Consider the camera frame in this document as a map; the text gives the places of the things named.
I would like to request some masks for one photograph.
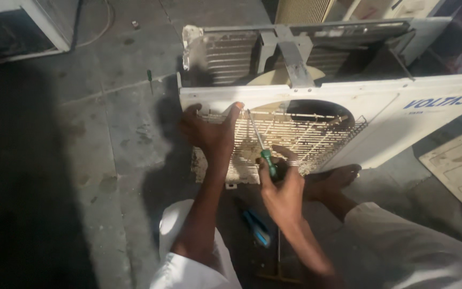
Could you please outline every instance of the mounting hole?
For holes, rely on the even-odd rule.
[[[226,189],[227,190],[235,190],[237,188],[238,188],[237,184],[228,184],[228,183],[226,183]]]

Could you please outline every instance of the person's right hand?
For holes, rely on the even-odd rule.
[[[272,149],[288,159],[296,161],[297,154],[289,149],[273,145]],[[274,162],[284,162],[273,158]],[[261,196],[268,213],[282,231],[299,226],[302,218],[302,191],[304,178],[299,174],[299,167],[288,167],[282,182],[274,184],[270,178],[268,164],[265,159],[259,159],[258,173],[261,182]]]

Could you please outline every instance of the bare foot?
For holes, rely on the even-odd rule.
[[[326,193],[333,193],[348,187],[361,170],[360,165],[348,165],[330,171],[306,176],[305,200],[321,200]]]

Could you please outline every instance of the white ac casing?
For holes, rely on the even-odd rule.
[[[448,17],[405,20],[416,34],[406,45],[398,46],[397,53],[405,59],[406,64],[412,63],[439,37],[451,20]],[[319,25],[340,27],[341,23],[316,24]],[[206,33],[240,29],[275,30],[278,37],[288,30],[283,25],[196,29],[188,27],[184,31],[186,53],[190,53],[190,43],[199,37],[204,38]],[[293,41],[293,37],[296,36],[281,37],[284,39],[279,41]],[[252,109],[273,102],[313,99],[339,104],[347,108],[355,118],[363,116],[368,122],[368,127],[328,160],[320,171],[352,163],[357,163],[364,169],[378,167],[434,130],[462,115],[462,74],[330,82],[315,87],[310,82],[304,85],[303,82],[301,84],[294,79],[294,77],[299,78],[301,74],[298,74],[299,70],[293,68],[297,65],[300,68],[301,65],[288,63],[288,58],[285,55],[286,67],[289,71],[290,67],[292,68],[290,73],[290,79],[294,83],[292,87],[288,85],[185,87],[183,84],[186,81],[178,74],[181,106],[186,109],[192,104],[202,103],[202,113],[226,115],[230,105],[236,101],[243,102],[245,108]],[[307,60],[307,56],[298,56],[298,59],[304,60],[304,58]],[[186,60],[185,55],[185,67],[189,67]]]

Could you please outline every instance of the electrical wire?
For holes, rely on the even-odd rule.
[[[90,45],[90,44],[94,43],[99,38],[101,38],[101,36],[103,36],[106,33],[106,31],[108,31],[108,29],[110,29],[110,27],[111,27],[111,10],[112,10],[112,6],[111,6],[110,2],[108,2],[108,0],[104,0],[104,1],[106,3],[106,8],[107,8],[107,11],[108,11],[106,27],[94,39],[92,39],[90,41],[87,41],[85,43],[78,44],[78,45],[76,45],[76,48],[80,48],[80,47],[87,46],[87,45]]]

